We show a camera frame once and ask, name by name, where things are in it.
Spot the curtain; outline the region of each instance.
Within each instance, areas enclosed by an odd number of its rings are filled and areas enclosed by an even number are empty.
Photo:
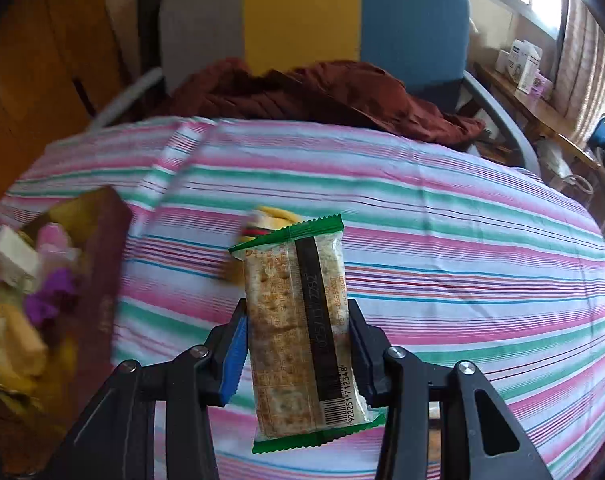
[[[557,70],[554,108],[574,124],[581,148],[605,111],[605,35],[582,0],[569,0],[569,15]]]

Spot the plastic bag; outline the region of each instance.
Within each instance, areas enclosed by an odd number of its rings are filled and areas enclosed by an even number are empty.
[[[244,261],[259,431],[253,452],[319,446],[384,423],[351,370],[340,216],[230,249]]]

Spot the green wrapper edge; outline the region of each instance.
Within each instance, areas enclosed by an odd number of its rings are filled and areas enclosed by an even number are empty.
[[[298,238],[325,235],[343,231],[344,229],[345,225],[343,224],[342,216],[339,214],[325,216],[323,218],[307,220],[306,222],[300,222],[298,224],[283,227],[282,229],[278,229],[278,231],[274,231],[273,233],[259,236],[258,238],[254,238],[248,242],[234,245],[233,247],[229,248],[229,252],[235,253],[236,251],[242,251],[251,247],[257,247],[259,245],[282,244],[283,242],[290,242],[292,240],[297,240]]]
[[[327,444],[337,438],[358,433],[359,431],[377,428],[387,421],[385,413],[380,413],[371,422],[347,426],[346,428],[332,428],[330,430],[314,431],[314,433],[303,433],[299,435],[282,436],[270,440],[254,440],[252,453],[267,453],[270,451],[283,451],[296,447],[316,447]]]

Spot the chair backrest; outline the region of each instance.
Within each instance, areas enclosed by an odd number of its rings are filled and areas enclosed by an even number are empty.
[[[159,23],[169,92],[229,56],[256,73],[354,59],[451,112],[467,56],[469,1],[163,0]]]

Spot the metal bolt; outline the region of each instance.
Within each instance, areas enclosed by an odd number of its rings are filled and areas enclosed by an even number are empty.
[[[137,362],[135,362],[133,359],[127,359],[127,361],[122,361],[122,363],[118,365],[118,371],[123,374],[128,374],[133,372],[137,367]]]
[[[458,365],[460,371],[465,375],[473,375],[476,373],[476,365],[470,361],[463,361]]]
[[[402,346],[390,346],[387,348],[387,354],[394,359],[402,359],[407,355],[407,351]]]
[[[196,345],[189,348],[189,354],[193,355],[196,359],[202,359],[209,355],[209,349],[205,345]]]

